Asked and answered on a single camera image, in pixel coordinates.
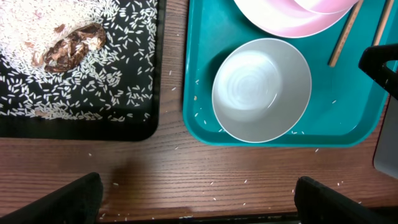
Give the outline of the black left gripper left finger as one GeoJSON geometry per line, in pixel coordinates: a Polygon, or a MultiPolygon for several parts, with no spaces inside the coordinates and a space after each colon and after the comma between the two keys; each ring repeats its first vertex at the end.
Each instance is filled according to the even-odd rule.
{"type": "Polygon", "coordinates": [[[1,217],[1,223],[94,224],[102,198],[101,177],[92,172],[1,217]]]}

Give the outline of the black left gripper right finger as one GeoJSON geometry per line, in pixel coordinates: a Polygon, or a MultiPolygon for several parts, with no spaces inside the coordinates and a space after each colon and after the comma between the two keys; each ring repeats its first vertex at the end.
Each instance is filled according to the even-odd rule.
{"type": "Polygon", "coordinates": [[[298,179],[294,202],[304,224],[392,222],[307,176],[298,179]]]}

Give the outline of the grey bowl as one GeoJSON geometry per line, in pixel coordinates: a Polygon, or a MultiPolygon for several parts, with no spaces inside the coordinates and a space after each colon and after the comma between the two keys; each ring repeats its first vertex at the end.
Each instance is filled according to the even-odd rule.
{"type": "Polygon", "coordinates": [[[246,143],[273,141],[301,119],[312,94],[312,74],[303,54],[275,38],[246,42],[220,65],[212,107],[220,126],[246,143]]]}

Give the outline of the white large plate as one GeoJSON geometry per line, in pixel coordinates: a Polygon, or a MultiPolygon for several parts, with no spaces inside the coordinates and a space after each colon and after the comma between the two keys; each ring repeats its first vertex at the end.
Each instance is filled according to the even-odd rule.
{"type": "Polygon", "coordinates": [[[327,30],[344,17],[350,7],[334,14],[308,11],[294,0],[235,0],[238,9],[255,26],[285,38],[310,37],[327,30]]]}

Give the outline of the wooden chopstick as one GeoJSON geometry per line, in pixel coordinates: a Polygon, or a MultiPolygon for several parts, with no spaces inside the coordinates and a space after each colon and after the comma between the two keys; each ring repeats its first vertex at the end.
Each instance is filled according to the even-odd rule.
{"type": "Polygon", "coordinates": [[[381,37],[382,37],[382,34],[386,27],[386,24],[388,22],[388,18],[391,13],[393,4],[394,4],[394,0],[387,0],[385,3],[384,9],[381,14],[381,18],[380,18],[380,21],[379,21],[379,24],[378,24],[378,27],[376,30],[376,34],[375,34],[375,37],[373,40],[373,46],[379,45],[379,43],[381,41],[381,37]]]}
{"type": "Polygon", "coordinates": [[[343,31],[338,39],[337,45],[332,53],[331,59],[328,62],[328,65],[330,67],[335,67],[336,63],[341,55],[341,52],[343,51],[343,47],[346,43],[346,40],[349,36],[349,33],[354,25],[354,22],[359,14],[359,11],[361,9],[361,6],[363,5],[363,0],[359,0],[352,8],[350,15],[346,21],[346,24],[343,28],[343,31]]]}

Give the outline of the pink small plate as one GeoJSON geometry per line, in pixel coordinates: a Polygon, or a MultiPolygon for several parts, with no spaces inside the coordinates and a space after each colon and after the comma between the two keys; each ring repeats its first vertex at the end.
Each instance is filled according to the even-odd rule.
{"type": "Polygon", "coordinates": [[[302,8],[317,14],[336,14],[350,9],[358,0],[295,0],[302,8]]]}

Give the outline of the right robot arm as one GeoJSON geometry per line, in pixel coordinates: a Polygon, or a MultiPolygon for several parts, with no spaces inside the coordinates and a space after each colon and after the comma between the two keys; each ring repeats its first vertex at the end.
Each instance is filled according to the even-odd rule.
{"type": "Polygon", "coordinates": [[[397,60],[397,44],[368,47],[362,54],[358,67],[380,87],[397,99],[397,72],[387,67],[387,62],[397,60]]]}

